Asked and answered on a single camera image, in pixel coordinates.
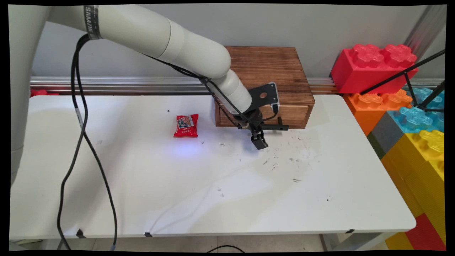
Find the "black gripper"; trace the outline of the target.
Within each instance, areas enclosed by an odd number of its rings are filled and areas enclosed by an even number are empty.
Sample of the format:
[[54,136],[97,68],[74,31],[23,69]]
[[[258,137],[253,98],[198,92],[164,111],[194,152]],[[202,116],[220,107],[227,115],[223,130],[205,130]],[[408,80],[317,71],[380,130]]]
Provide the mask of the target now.
[[262,120],[263,114],[259,108],[235,115],[235,125],[237,128],[249,129],[252,131],[251,142],[257,150],[262,150],[268,147],[261,125]]

